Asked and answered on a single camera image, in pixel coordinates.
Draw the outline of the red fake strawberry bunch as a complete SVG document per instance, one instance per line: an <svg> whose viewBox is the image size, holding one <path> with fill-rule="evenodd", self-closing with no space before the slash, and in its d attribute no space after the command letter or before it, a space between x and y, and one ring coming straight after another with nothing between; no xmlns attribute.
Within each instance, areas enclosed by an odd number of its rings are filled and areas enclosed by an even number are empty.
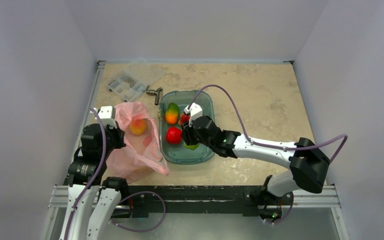
<svg viewBox="0 0 384 240"><path fill-rule="evenodd" d="M178 121L178 125L179 126L182 126L183 124L185 123L189 123L189 120L190 120L190 115L188 114L185 114L184 112L181 113L180 117L179 117L179 121Z"/></svg>

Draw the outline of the red yellow fake apple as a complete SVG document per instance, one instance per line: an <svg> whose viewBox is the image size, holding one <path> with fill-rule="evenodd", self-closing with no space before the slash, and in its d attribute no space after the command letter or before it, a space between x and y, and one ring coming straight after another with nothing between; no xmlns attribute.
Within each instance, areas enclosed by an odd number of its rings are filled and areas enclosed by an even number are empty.
<svg viewBox="0 0 384 240"><path fill-rule="evenodd" d="M182 142L182 130L177 127L169 127L165 139L171 145L180 144Z"/></svg>

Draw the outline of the orange fake peach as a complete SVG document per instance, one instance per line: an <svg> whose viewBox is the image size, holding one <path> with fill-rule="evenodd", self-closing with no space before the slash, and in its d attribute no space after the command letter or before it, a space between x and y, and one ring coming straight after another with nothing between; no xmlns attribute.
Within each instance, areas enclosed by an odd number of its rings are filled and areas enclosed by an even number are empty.
<svg viewBox="0 0 384 240"><path fill-rule="evenodd" d="M128 126L129 132L134 136L141 136L148 128L147 119L132 120Z"/></svg>

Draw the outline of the pink plastic bag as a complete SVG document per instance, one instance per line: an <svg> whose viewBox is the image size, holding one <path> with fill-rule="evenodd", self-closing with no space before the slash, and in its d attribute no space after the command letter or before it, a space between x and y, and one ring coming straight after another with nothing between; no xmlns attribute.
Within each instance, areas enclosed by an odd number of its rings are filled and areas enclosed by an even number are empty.
<svg viewBox="0 0 384 240"><path fill-rule="evenodd" d="M115 120L125 132L126 147L111 152L106 160L106 174L124 178L129 184L150 173L168 176L170 169L160 150L159 131L146 105L139 101L123 102L116 105L115 110ZM129 124L137 119L147 119L147 130L140 136L129 132Z"/></svg>

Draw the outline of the green yellow fake fruit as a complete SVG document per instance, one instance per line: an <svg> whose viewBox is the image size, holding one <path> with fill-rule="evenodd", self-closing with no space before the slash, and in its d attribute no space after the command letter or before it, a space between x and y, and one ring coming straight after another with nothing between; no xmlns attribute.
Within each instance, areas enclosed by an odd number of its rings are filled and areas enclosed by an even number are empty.
<svg viewBox="0 0 384 240"><path fill-rule="evenodd" d="M186 142L183 142L183 146L184 146L186 149L189 149L189 150L191 150L191 151L194 151L194 150L196 150L196 149L200 146L200 144L197 143L197 144L189 145L189 144L187 144Z"/></svg>

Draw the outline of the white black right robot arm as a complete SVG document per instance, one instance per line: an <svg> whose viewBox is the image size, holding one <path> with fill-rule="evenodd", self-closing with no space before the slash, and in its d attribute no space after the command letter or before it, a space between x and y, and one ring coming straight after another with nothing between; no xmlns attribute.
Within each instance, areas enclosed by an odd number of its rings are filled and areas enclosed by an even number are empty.
<svg viewBox="0 0 384 240"><path fill-rule="evenodd" d="M256 138L247 139L243 133L220 129L208 116L185 122L181 128L187 145L204 145L223 158L255 159L286 168L285 172L266 178L260 196L268 204L295 190L319 194L324 188L330 160L308 138L262 146Z"/></svg>

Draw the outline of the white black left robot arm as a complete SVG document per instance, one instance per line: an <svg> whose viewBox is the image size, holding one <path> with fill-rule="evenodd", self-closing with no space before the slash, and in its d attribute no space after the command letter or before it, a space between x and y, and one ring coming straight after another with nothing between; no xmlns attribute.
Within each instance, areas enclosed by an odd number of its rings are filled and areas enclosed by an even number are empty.
<svg viewBox="0 0 384 240"><path fill-rule="evenodd" d="M117 123L104 127L93 123L83 129L81 146L68 168L68 200L61 240L99 240L115 206L128 201L124 178L108 177L102 181L111 152L126 146L124 135Z"/></svg>

